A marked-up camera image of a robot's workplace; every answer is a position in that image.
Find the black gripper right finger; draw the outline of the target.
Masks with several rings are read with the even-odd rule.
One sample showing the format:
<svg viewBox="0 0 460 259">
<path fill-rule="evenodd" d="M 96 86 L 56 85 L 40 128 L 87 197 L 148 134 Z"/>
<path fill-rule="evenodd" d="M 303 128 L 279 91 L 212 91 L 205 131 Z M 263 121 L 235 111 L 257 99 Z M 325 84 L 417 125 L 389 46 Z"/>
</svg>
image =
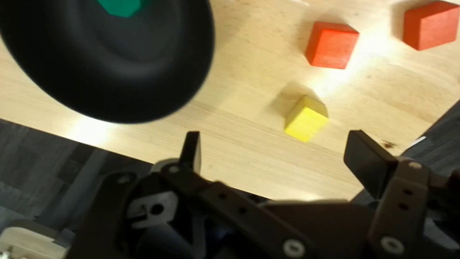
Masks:
<svg viewBox="0 0 460 259">
<path fill-rule="evenodd" d="M 352 130 L 348 132 L 343 163 L 372 199 L 381 199 L 398 160 L 362 130 Z"/>
</svg>

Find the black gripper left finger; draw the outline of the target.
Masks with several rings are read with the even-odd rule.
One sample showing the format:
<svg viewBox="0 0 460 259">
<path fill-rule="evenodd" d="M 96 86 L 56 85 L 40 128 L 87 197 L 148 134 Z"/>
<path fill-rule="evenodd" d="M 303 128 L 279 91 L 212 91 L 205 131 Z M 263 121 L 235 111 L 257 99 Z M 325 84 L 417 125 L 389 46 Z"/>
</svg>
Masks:
<svg viewBox="0 0 460 259">
<path fill-rule="evenodd" d="M 201 171 L 201 138 L 198 131 L 189 131 L 185 135 L 179 163 L 194 173 Z"/>
</svg>

